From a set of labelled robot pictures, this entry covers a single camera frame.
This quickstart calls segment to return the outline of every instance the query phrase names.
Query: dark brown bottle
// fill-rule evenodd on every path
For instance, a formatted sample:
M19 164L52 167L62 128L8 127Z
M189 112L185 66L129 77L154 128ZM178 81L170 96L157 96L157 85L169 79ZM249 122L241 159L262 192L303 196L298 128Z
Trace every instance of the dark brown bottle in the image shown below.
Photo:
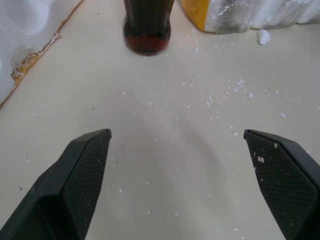
M171 36L173 4L174 0L124 0L123 36L127 47L140 55L161 53Z

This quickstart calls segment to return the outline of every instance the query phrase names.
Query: table surface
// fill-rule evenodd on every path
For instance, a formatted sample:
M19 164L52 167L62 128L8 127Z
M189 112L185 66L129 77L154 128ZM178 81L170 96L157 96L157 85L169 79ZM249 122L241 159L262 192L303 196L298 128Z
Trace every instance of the table surface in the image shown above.
M283 240L242 136L280 135L320 163L320 24L261 46L256 30L193 32L176 1L168 48L143 57L124 15L85 0L0 111L0 226L72 139L110 128L87 240Z

